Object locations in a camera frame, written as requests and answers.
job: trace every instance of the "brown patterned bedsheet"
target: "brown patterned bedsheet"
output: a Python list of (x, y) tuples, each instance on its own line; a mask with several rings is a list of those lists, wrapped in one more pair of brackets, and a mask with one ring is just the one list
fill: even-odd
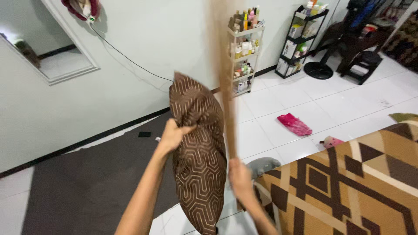
[(418, 118), (268, 171), (255, 191), (283, 234), (414, 235)]

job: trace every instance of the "shelf rack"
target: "shelf rack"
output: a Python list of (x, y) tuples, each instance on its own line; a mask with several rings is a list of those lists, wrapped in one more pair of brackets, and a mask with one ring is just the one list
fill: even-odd
[[(279, 63), (277, 64), (276, 70), (274, 71), (277, 75), (279, 75), (283, 79), (286, 79), (286, 78), (288, 78), (288, 77), (290, 77), (292, 75), (295, 75), (295, 74), (297, 74), (298, 72), (301, 71), (301, 69), (300, 69), (300, 70), (297, 70), (296, 72), (291, 73), (291, 74), (289, 74), (289, 75), (286, 76), (286, 74), (288, 73), (289, 67), (292, 66), (292, 65), (294, 65), (297, 61), (304, 59), (303, 62), (302, 62), (302, 64), (305, 63), (306, 57), (309, 55), (309, 51), (311, 50), (311, 47), (314, 44), (314, 41), (315, 41), (315, 39), (316, 39), (316, 37), (318, 35), (319, 30), (321, 29), (322, 24), (324, 23), (325, 16), (328, 14), (328, 12), (329, 12), (329, 10), (326, 9), (324, 12), (321, 12), (319, 14), (316, 14), (316, 15), (313, 15), (313, 16), (306, 16), (306, 15), (300, 13), (300, 12), (295, 11), (295, 13), (293, 14), (293, 20), (292, 20), (291, 25), (289, 27), (288, 33), (286, 35), (285, 43), (284, 43), (283, 48), (282, 48), (282, 51), (280, 53), (280, 58), (287, 63), (287, 68), (286, 68), (285, 73), (284, 74), (281, 74), (278, 71), (279, 70), (279, 64), (280, 64), (280, 61), (279, 61)], [(302, 36), (300, 36), (298, 38), (292, 38), (292, 37), (289, 36), (289, 32), (290, 32), (290, 29), (292, 28), (292, 25), (293, 25), (293, 22), (295, 20), (295, 17), (298, 17), (298, 18), (300, 18), (300, 19), (302, 19), (304, 21), (304, 26), (303, 26), (303, 29), (302, 29), (302, 34), (303, 34), (303, 32), (305, 31), (305, 27), (306, 27), (306, 25), (307, 25), (307, 23), (309, 21), (318, 19), (318, 18), (320, 18), (322, 16), (324, 16), (324, 18), (322, 19), (321, 24), (320, 24), (319, 28), (317, 29), (315, 35), (313, 35), (311, 37), (308, 37), (308, 38), (304, 38)], [(291, 42), (299, 45), (301, 43), (304, 43), (304, 42), (307, 42), (307, 41), (310, 41), (310, 40), (313, 40), (313, 41), (311, 42), (311, 45), (309, 46), (309, 49), (307, 50), (307, 52), (306, 52), (305, 55), (300, 56), (298, 58), (295, 58), (295, 53), (296, 53), (297, 46), (296, 46), (295, 50), (293, 51), (293, 54), (292, 54), (292, 58), (291, 59), (289, 59), (288, 57), (286, 57), (286, 56), (283, 55), (283, 51), (284, 51), (284, 49), (286, 47), (287, 41), (291, 41)]]
[(228, 33), (232, 37), (234, 37), (233, 48), (236, 48), (236, 46), (237, 46), (237, 38), (238, 37), (242, 37), (242, 36), (245, 36), (245, 35), (248, 35), (248, 34), (257, 33), (257, 32), (260, 32), (261, 31), (261, 36), (260, 36), (260, 39), (258, 40), (258, 46), (259, 46), (259, 48), (258, 48), (258, 52), (257, 53), (253, 53), (253, 54), (248, 55), (248, 56), (243, 56), (243, 57), (240, 57), (238, 59), (235, 59), (235, 53), (231, 53), (231, 56), (229, 57), (229, 59), (231, 60), (231, 64), (232, 64), (232, 68), (231, 68), (231, 71), (232, 71), (231, 72), (231, 83), (232, 83), (231, 85), (232, 85), (232, 87), (234, 87), (234, 84), (233, 84), (234, 82), (238, 82), (238, 81), (241, 81), (241, 80), (247, 80), (248, 78), (252, 79), (251, 84), (250, 84), (250, 87), (247, 88), (247, 89), (245, 89), (245, 90), (243, 90), (243, 91), (240, 91), (240, 92), (236, 92), (236, 93), (234, 92), (234, 94), (233, 94), (234, 97), (235, 96), (238, 96), (238, 95), (242, 95), (244, 93), (247, 93), (247, 92), (250, 92), (251, 91), (251, 87), (252, 87), (252, 84), (254, 82), (253, 79), (254, 79), (255, 72), (253, 72), (251, 74), (243, 75), (243, 76), (240, 76), (240, 77), (237, 77), (237, 78), (234, 79), (235, 63), (240, 62), (240, 61), (243, 61), (243, 60), (246, 60), (246, 59), (255, 58), (255, 64), (252, 66), (253, 70), (255, 71), (255, 68), (257, 67), (258, 56), (260, 55), (261, 48), (263, 46), (264, 30), (265, 30), (265, 26), (258, 27), (258, 28), (253, 28), (253, 29), (249, 29), (249, 30), (245, 30), (245, 31), (242, 31), (242, 32), (239, 32), (239, 33), (234, 33), (230, 28), (227, 27)]

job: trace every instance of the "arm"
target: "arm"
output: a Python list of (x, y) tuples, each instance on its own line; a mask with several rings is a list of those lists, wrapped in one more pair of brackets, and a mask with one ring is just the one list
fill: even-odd
[(229, 161), (229, 180), (235, 196), (254, 220), (258, 234), (278, 235), (273, 223), (268, 219), (255, 197), (251, 183), (251, 171), (237, 158)]
[(180, 144), (183, 135), (195, 127), (178, 128), (174, 119), (169, 119), (158, 144), (139, 181), (125, 212), (117, 226), (116, 235), (147, 235), (153, 221), (154, 206), (158, 189), (163, 179), (167, 153)]

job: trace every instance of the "electrical cable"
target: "electrical cable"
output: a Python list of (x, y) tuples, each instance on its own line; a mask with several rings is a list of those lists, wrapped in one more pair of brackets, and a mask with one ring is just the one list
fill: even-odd
[(145, 70), (145, 71), (147, 71), (148, 73), (150, 73), (150, 74), (152, 74), (152, 75), (154, 75), (154, 76), (157, 76), (157, 77), (159, 77), (159, 78), (162, 78), (162, 79), (165, 79), (165, 80), (168, 80), (168, 81), (173, 81), (173, 80), (170, 80), (170, 79), (167, 79), (167, 78), (164, 78), (164, 77), (160, 77), (160, 76), (158, 76), (158, 75), (156, 75), (156, 74), (153, 74), (153, 73), (151, 73), (150, 71), (148, 71), (148, 70), (146, 70), (145, 68), (143, 68), (142, 66), (140, 66), (139, 64), (137, 64), (137, 63), (135, 63), (135, 62), (133, 62), (130, 58), (128, 58), (126, 55), (124, 55), (122, 52), (120, 52), (118, 49), (116, 49), (114, 46), (112, 46), (112, 44), (110, 44), (110, 42), (108, 42), (105, 38), (103, 38), (102, 37), (102, 35), (100, 35), (94, 28), (93, 28), (93, 24), (92, 23), (90, 23), (90, 26), (91, 26), (91, 28), (92, 28), (92, 30), (99, 36), (99, 37), (101, 37), (107, 44), (109, 44), (109, 46), (111, 46), (113, 49), (115, 49), (117, 52), (119, 52), (121, 55), (123, 55), (125, 58), (127, 58), (130, 62), (132, 62), (132, 63), (134, 63), (136, 66), (138, 66), (138, 67), (140, 67), (140, 68), (142, 68), (143, 70)]

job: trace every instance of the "pink stuffed toy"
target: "pink stuffed toy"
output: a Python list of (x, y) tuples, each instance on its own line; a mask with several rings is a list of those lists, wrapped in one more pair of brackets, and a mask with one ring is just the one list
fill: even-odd
[(319, 143), (322, 144), (325, 148), (332, 148), (332, 147), (337, 146), (341, 143), (344, 143), (344, 141), (339, 140), (339, 139), (337, 139), (335, 137), (332, 137), (332, 136), (327, 136), (324, 141), (320, 141)]
[(299, 120), (299, 118), (295, 118), (295, 116), (291, 113), (280, 115), (277, 119), (291, 132), (297, 134), (298, 136), (312, 134), (312, 130), (305, 123)]

